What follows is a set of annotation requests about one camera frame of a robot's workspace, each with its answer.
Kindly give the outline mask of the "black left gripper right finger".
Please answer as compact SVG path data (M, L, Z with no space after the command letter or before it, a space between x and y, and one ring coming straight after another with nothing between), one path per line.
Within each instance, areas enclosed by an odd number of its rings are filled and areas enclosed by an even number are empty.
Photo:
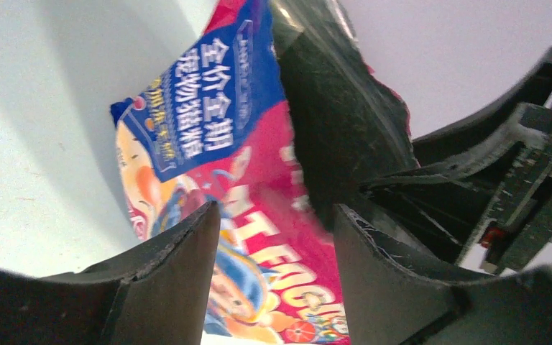
M353 344L552 344L552 265L504 277L420 252L337 205Z

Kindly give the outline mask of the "pink blue pet food bag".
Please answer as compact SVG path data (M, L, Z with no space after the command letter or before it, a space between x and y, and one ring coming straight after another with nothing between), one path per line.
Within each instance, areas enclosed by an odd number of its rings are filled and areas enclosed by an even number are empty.
M218 204L205 334L350 343L333 207L372 218L359 184L418 164L405 102L357 43L339 1L219 1L190 48L111 105L140 239Z

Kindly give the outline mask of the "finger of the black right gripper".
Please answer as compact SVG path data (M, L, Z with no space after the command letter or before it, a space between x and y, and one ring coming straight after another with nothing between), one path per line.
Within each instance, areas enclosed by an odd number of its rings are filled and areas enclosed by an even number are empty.
M419 166L362 183L361 193L437 258L525 268L552 244L552 47L507 93L416 139Z

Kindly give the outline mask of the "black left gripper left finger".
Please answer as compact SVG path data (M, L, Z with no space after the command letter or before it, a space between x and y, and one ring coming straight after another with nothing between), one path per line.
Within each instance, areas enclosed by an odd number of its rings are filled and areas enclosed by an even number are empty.
M0 270L0 344L199 344L219 229L208 202L79 273Z

